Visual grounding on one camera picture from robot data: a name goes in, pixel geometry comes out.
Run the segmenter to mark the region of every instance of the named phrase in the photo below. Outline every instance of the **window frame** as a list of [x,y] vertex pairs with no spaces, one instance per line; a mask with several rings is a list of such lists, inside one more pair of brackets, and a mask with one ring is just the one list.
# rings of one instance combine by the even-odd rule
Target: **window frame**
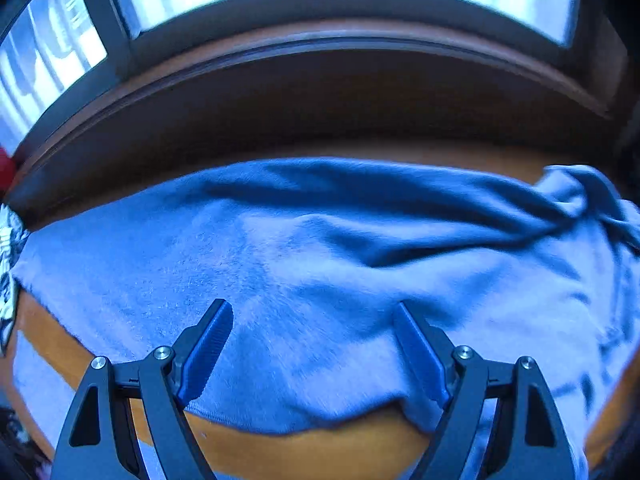
[[[30,1],[8,1],[0,15],[0,41]],[[18,145],[14,161],[23,164],[78,110],[154,65],[209,41],[291,22],[388,18],[453,28],[546,62],[587,86],[598,11],[594,0],[578,2],[572,43],[566,48],[513,18],[466,0],[217,0],[145,31],[132,20],[130,0],[84,0],[107,56],[43,113]]]

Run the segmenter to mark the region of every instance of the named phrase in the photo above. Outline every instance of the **orange wooden surface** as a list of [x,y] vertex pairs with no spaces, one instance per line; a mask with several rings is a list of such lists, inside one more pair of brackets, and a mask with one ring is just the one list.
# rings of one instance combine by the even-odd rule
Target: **orange wooden surface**
[[[313,146],[305,150],[280,149],[269,156],[339,155],[384,158],[403,162],[439,164],[473,170],[493,171],[533,183],[543,167],[552,163],[571,163],[570,157],[549,155],[519,148],[496,149],[470,143],[422,142],[420,144],[378,144]],[[137,189],[123,189],[108,197],[96,197],[84,208],[98,205]],[[22,292],[17,325],[7,359],[0,359],[0,383],[9,400],[36,442],[49,456],[53,445],[46,441],[28,407],[13,384],[12,360],[15,332],[20,331],[35,350],[76,388],[92,354],[71,337],[29,294]],[[596,465],[615,440],[633,406],[633,393],[640,381],[640,356],[626,371],[586,443],[591,466]],[[151,443],[138,400],[132,402],[136,430],[140,439]],[[287,436],[243,433],[188,415],[194,436],[213,469],[247,480],[270,479],[395,479],[424,451],[428,436],[417,431],[397,406],[387,406],[332,430],[313,430]]]

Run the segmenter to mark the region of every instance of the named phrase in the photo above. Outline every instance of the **red object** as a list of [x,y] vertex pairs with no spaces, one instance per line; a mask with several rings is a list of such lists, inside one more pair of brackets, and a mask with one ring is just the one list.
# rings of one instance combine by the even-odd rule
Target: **red object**
[[0,192],[4,193],[14,181],[15,163],[6,154],[4,148],[0,147]]

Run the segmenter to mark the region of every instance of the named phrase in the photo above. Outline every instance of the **microfiber towel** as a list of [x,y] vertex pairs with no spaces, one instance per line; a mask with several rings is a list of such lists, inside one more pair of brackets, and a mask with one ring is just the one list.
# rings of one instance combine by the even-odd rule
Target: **microfiber towel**
[[[187,409],[244,431],[331,427],[391,401],[434,429],[392,329],[422,304],[454,344],[531,355],[582,444],[638,344],[640,215],[586,166],[535,186],[337,158],[200,171],[51,224],[14,273],[95,354],[143,358],[214,298],[232,333]],[[490,406],[465,469],[478,470]]]

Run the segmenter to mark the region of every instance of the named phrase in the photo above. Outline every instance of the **towel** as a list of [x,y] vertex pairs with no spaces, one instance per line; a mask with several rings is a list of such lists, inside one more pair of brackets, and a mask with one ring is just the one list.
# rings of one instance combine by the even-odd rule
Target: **towel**
[[[225,298],[232,333],[187,410],[267,434],[392,401],[433,431],[441,411],[392,329],[399,301],[420,303],[456,345],[536,359],[585,479],[586,433],[638,344],[638,248],[638,210],[587,166],[548,167],[529,186],[299,158],[200,171],[51,224],[14,275],[114,362],[172,343]],[[486,445],[486,404],[465,478]]]

